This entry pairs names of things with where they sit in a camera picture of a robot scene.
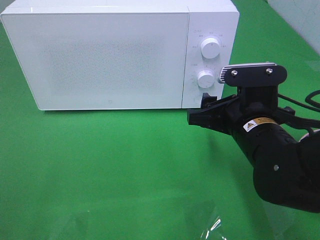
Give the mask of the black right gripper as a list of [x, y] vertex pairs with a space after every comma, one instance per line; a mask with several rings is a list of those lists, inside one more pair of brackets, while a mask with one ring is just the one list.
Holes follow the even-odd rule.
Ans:
[[282, 121], [274, 115], [277, 93], [275, 86], [238, 87], [237, 94], [218, 100], [204, 92], [200, 108], [187, 110], [187, 122], [232, 137], [288, 137]]

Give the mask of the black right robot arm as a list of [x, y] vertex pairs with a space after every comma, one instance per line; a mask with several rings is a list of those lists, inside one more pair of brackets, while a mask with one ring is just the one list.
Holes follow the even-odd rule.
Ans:
[[254, 188], [272, 204], [320, 211], [320, 122], [278, 107], [278, 89], [238, 87], [223, 99], [204, 94], [190, 125], [233, 137], [253, 167]]

